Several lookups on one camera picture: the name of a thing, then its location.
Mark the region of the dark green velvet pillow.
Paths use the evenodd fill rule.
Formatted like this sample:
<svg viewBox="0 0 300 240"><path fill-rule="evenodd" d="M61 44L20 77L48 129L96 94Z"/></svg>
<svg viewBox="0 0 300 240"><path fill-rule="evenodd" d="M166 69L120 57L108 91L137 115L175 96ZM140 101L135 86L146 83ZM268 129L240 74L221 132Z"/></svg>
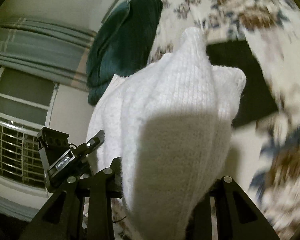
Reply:
<svg viewBox="0 0 300 240"><path fill-rule="evenodd" d="M114 75L127 77L147 65L162 8L161 0L126 0L102 24L86 64L90 105L97 104Z"/></svg>

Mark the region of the window with metal grille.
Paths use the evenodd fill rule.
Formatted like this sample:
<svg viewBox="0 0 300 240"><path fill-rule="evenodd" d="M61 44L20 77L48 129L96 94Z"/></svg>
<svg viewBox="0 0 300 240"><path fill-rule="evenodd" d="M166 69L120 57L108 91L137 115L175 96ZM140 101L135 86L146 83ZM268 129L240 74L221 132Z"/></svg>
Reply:
<svg viewBox="0 0 300 240"><path fill-rule="evenodd" d="M58 84L0 66L0 176L44 188L38 132L49 126Z"/></svg>

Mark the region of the floral fleece blanket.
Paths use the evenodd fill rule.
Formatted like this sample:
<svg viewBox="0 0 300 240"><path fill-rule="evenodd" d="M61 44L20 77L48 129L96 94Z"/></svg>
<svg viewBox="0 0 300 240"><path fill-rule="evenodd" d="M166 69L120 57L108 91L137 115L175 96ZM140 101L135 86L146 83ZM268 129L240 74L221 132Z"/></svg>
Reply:
<svg viewBox="0 0 300 240"><path fill-rule="evenodd" d="M191 27L202 31L205 47L236 40L248 43L278 111L238 128L231 123L229 152L217 179L231 167L241 171L249 183L249 196L278 237L296 239L300 236L300 9L293 0L161 1L145 67L174 52ZM112 216L115 238L130 239L113 211Z"/></svg>

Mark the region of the black folded garment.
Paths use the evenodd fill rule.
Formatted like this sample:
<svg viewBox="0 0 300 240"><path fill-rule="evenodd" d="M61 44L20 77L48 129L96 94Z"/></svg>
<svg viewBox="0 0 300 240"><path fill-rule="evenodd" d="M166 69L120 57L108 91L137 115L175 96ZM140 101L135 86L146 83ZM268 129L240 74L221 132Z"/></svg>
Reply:
<svg viewBox="0 0 300 240"><path fill-rule="evenodd" d="M278 111L261 67L246 41L209 44L206 53L213 65L235 67L246 76L239 110L232 121L233 128L247 125Z"/></svg>

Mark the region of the white knitted sweater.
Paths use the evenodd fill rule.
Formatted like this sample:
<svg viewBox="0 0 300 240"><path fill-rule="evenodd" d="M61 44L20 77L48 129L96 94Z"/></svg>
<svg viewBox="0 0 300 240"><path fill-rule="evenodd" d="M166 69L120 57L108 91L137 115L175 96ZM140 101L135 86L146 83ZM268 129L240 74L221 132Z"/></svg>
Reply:
<svg viewBox="0 0 300 240"><path fill-rule="evenodd" d="M87 136L105 141L88 159L96 173L120 157L122 199L113 215L130 239L184 239L192 211L220 174L245 87L238 68L210 63L202 31L129 77L115 75Z"/></svg>

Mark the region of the grey striped curtain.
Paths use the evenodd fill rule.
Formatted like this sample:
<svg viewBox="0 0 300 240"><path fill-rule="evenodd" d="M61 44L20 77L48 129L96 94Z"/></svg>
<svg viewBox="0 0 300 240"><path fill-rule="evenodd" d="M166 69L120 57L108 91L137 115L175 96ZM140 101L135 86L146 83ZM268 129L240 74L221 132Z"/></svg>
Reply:
<svg viewBox="0 0 300 240"><path fill-rule="evenodd" d="M87 90L86 63L96 33L39 17L0 23L0 65Z"/></svg>

